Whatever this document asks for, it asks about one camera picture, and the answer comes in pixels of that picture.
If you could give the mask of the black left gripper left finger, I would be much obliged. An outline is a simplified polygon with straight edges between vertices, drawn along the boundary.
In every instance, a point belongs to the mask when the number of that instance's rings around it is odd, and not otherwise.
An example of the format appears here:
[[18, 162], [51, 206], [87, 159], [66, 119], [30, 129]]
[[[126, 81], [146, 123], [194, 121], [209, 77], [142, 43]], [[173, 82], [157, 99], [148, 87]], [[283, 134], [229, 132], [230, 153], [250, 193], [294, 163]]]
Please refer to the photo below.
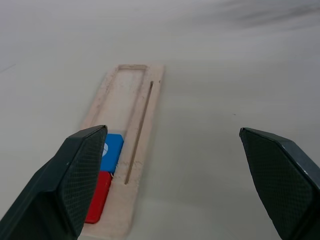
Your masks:
[[32, 176], [0, 221], [2, 240], [76, 240], [93, 198], [108, 128], [80, 130]]

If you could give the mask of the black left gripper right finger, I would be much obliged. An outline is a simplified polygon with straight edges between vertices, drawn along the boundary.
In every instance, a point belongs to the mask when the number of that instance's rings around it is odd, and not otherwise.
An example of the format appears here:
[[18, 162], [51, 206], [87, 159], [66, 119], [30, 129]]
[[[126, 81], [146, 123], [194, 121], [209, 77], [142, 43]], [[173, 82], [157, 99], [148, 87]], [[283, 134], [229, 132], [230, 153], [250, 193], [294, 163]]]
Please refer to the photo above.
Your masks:
[[243, 127], [243, 144], [258, 196], [283, 240], [320, 238], [320, 168], [292, 140]]

